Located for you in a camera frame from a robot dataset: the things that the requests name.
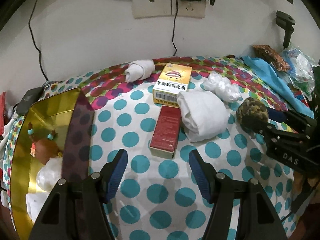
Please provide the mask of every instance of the yellow medicine box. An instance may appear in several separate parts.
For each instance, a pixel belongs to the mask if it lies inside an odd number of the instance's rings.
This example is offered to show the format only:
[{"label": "yellow medicine box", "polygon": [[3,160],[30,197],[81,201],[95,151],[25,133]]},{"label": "yellow medicine box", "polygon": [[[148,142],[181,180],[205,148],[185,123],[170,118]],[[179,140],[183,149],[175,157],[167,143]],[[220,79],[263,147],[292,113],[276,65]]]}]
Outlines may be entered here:
[{"label": "yellow medicine box", "polygon": [[177,95],[187,91],[192,67],[167,63],[153,87],[153,102],[179,107]]}]

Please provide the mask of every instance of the tablecloth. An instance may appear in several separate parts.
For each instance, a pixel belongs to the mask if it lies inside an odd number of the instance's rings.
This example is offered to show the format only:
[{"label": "tablecloth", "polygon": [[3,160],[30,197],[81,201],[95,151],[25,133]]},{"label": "tablecloth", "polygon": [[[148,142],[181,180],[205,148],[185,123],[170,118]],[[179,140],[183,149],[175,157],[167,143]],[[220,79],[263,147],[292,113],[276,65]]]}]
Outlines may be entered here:
[{"label": "tablecloth", "polygon": [[[42,96],[46,98],[80,86],[92,103],[96,113],[89,174],[100,171],[106,162],[112,161],[118,149],[127,150],[129,161],[119,190],[111,203],[105,205],[114,236],[123,240],[201,239],[212,205],[201,197],[188,164],[188,154],[194,148],[204,161],[233,179],[248,181],[256,177],[279,217],[284,217],[290,211],[293,171],[267,157],[263,137],[251,138],[235,120],[236,109],[248,96],[278,110],[287,109],[283,99],[238,59],[170,57],[154,62],[156,71],[144,81],[126,83],[123,73],[128,65],[123,64],[57,82],[46,87]],[[238,102],[226,104],[230,117],[224,133],[191,144],[181,130],[173,160],[154,157],[148,148],[161,108],[152,101],[152,88],[167,62],[193,68],[189,90],[202,90],[203,80],[214,70],[237,83],[242,95]],[[10,185],[14,142],[22,122],[23,117],[20,117],[8,143],[11,154],[6,156],[4,164],[7,164],[6,185]],[[290,130],[284,123],[272,123],[278,129]],[[235,239],[238,214],[239,200],[235,200],[228,240]],[[295,229],[296,220],[297,217],[292,215],[283,223],[288,236]]]}]

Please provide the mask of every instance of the white wall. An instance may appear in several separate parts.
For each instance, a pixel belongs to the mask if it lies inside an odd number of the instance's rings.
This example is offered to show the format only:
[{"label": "white wall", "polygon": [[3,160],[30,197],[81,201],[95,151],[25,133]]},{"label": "white wall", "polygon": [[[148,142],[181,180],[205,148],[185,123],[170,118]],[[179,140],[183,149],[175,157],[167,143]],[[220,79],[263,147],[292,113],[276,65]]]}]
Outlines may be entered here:
[{"label": "white wall", "polygon": [[[44,83],[28,29],[34,1],[27,0],[0,32],[0,91],[7,90],[11,104]],[[292,41],[318,60],[320,31],[300,0],[207,4],[205,19],[177,19],[177,55],[243,55],[252,44],[281,50],[284,31],[275,24],[276,10],[296,20]],[[173,53],[173,17],[136,20],[130,0],[39,0],[31,26],[50,80]]]}]

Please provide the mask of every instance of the bolt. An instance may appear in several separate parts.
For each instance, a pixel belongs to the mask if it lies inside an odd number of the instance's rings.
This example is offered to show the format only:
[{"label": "bolt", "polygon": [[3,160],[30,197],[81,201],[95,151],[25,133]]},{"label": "bolt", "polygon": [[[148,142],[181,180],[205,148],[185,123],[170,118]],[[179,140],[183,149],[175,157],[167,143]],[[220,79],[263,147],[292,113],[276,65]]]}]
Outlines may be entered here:
[{"label": "bolt", "polygon": [[99,177],[100,177],[100,173],[99,172],[94,172],[94,173],[91,174],[91,178],[93,178],[93,179],[97,179]]},{"label": "bolt", "polygon": [[67,181],[66,181],[66,179],[59,179],[58,180],[58,184],[59,185],[63,185],[63,184],[65,184]]},{"label": "bolt", "polygon": [[253,185],[257,185],[257,184],[259,183],[259,181],[258,181],[256,178],[250,179],[250,182],[251,182]]},{"label": "bolt", "polygon": [[217,178],[218,179],[224,179],[226,176],[224,175],[224,173],[222,173],[222,172],[218,172],[217,173]]}]

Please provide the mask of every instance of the wall outlet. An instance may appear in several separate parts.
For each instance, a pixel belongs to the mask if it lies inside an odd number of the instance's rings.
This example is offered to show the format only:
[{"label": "wall outlet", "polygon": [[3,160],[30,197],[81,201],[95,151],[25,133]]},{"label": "wall outlet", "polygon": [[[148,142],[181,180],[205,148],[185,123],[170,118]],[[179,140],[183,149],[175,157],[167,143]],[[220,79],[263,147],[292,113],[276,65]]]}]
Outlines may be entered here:
[{"label": "wall outlet", "polygon": [[132,0],[132,14],[136,19],[171,16],[171,0]]},{"label": "wall outlet", "polygon": [[[178,0],[178,15],[181,17],[204,18],[206,1],[188,2]],[[176,14],[176,0],[172,0],[172,15]]]}]

